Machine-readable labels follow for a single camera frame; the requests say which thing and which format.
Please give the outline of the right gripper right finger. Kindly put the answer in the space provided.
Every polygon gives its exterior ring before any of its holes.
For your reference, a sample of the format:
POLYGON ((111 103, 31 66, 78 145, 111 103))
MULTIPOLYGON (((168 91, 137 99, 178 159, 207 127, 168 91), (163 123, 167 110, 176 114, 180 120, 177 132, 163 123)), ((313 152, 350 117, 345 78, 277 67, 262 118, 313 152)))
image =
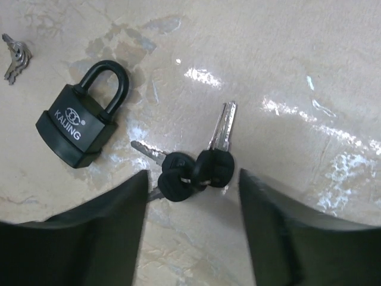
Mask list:
POLYGON ((379 285, 380 228, 320 212, 287 186, 239 172, 243 224, 257 285, 379 285))

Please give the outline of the silver yellow padlock keys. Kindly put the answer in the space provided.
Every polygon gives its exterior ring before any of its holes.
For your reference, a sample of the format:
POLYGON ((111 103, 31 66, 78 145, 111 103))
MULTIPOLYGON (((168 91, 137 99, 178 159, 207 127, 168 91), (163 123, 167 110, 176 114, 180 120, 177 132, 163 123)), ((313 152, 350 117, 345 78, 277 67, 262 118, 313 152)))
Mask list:
POLYGON ((11 64, 4 75, 4 79, 8 81, 9 85, 13 85, 16 77, 29 65, 32 53, 25 42, 16 41, 6 33, 2 34, 2 40, 7 44, 11 53, 11 64))

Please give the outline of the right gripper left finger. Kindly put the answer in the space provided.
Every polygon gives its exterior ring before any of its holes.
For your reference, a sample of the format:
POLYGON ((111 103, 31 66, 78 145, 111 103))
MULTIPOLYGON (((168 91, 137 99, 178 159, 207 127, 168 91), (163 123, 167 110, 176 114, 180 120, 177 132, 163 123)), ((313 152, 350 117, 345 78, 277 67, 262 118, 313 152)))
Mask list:
POLYGON ((1 222, 2 285, 132 285, 149 175, 42 222, 1 222))

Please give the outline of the black padlock with keys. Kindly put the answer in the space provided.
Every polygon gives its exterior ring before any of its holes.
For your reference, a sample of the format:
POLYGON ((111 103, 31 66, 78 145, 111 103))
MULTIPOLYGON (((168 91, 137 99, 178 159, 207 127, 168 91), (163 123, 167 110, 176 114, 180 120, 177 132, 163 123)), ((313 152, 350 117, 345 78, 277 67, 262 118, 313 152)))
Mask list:
POLYGON ((36 122, 36 129, 47 146, 74 169, 88 167, 99 157, 102 147, 118 125, 117 110, 127 98, 129 77, 125 68, 112 60, 95 63, 75 85, 66 84, 48 110, 36 122), (117 92, 106 108, 90 94, 89 88, 105 71, 118 79, 117 92))

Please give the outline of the black padlock keys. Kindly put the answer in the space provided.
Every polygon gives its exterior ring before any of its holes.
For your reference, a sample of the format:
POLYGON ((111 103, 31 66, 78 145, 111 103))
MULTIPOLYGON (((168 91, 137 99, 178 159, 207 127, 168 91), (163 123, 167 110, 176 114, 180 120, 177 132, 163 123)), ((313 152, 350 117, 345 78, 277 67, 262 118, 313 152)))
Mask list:
POLYGON ((164 153, 132 141, 131 146, 161 166, 157 186, 149 193, 148 201, 166 198, 172 202, 185 201, 206 187, 226 187, 235 171, 235 159, 230 153, 230 135, 237 103, 223 104, 208 147, 197 158, 183 152, 164 153))

